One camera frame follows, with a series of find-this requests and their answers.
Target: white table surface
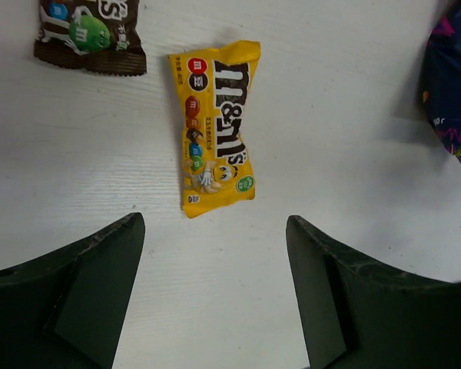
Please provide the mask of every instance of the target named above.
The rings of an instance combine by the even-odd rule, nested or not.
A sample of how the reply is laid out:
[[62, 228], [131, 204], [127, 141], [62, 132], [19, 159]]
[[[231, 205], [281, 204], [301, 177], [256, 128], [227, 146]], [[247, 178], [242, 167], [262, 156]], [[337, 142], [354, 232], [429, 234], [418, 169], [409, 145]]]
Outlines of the white table surface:
[[[0, 269], [140, 211], [147, 237], [114, 367], [307, 365], [290, 214], [386, 263], [461, 279], [461, 167], [413, 107], [434, 0], [141, 0], [149, 73], [36, 61], [34, 0], [0, 0]], [[257, 196], [181, 212], [167, 54], [262, 43], [243, 136]]]

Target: yellow candy bag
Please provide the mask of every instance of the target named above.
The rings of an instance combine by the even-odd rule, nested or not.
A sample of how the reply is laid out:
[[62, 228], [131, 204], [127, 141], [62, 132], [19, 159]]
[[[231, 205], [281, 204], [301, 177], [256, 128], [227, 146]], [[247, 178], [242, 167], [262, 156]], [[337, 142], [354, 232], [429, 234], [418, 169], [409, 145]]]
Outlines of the yellow candy bag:
[[258, 42], [238, 41], [169, 57], [184, 113], [183, 210], [189, 218], [254, 198], [255, 179], [240, 135], [260, 60]]

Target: colorful snack bag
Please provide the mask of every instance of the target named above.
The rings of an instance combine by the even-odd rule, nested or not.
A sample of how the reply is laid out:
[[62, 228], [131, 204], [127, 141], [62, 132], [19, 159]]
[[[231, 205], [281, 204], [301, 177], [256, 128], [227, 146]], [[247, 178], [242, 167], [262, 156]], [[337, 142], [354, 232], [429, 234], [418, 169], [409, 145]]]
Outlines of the colorful snack bag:
[[240, 123], [260, 59], [260, 44], [239, 41], [169, 59], [186, 121], [182, 135], [184, 212], [195, 218], [253, 199], [253, 168]]
[[135, 31], [139, 0], [39, 0], [34, 56], [70, 69], [143, 75], [147, 60]]
[[440, 141], [461, 163], [461, 0], [454, 2], [430, 36], [423, 105]]

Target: brown candy bag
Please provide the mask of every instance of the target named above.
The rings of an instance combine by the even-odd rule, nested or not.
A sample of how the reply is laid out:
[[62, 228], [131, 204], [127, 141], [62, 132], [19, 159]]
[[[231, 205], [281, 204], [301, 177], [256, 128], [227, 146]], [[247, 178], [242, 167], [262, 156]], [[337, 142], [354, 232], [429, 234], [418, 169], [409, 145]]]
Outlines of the brown candy bag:
[[34, 56], [70, 69], [143, 75], [147, 60], [135, 31], [139, 0], [39, 0]]

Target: m&m's green character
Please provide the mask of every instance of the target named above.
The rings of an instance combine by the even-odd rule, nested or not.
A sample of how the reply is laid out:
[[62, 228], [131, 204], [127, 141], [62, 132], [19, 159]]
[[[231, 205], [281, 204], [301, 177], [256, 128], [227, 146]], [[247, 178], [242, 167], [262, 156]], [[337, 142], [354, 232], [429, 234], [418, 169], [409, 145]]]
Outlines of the m&m's green character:
[[204, 167], [204, 161], [199, 156], [192, 156], [191, 160], [193, 161], [193, 165], [191, 166], [192, 171], [198, 171]]
[[70, 39], [81, 52], [99, 52], [111, 44], [108, 27], [92, 16], [86, 6], [78, 6], [69, 28]]

